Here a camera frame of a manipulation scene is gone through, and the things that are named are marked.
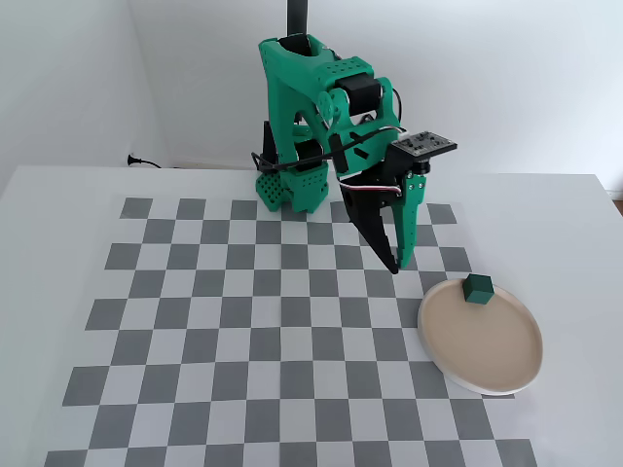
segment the black pole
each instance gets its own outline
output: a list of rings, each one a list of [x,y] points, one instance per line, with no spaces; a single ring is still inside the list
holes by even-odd
[[[288,0],[288,36],[307,34],[308,0]]]

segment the checkerboard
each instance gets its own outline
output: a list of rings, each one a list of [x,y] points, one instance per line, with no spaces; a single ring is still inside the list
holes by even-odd
[[[455,214],[423,205],[392,275],[341,202],[126,198],[45,467],[535,466],[514,397],[419,342],[423,294],[471,272]]]

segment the round plate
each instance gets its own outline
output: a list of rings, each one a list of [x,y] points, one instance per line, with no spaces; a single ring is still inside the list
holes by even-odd
[[[418,333],[424,350],[450,379],[501,396],[528,386],[543,360],[543,341],[528,309],[494,286],[486,305],[465,301],[462,279],[430,289],[421,301]]]

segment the small green block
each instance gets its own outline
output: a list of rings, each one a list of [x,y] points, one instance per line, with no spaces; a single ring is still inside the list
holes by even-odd
[[[487,275],[469,274],[463,280],[465,301],[471,304],[486,305],[494,295],[494,285]]]

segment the white table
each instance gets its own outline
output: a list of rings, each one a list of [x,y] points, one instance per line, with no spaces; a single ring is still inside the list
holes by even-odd
[[[0,201],[0,465],[27,465],[47,385],[116,195],[254,197],[252,171],[21,167]],[[330,197],[339,196],[335,185]],[[623,219],[594,176],[429,176],[544,340],[517,395],[539,466],[623,465]]]

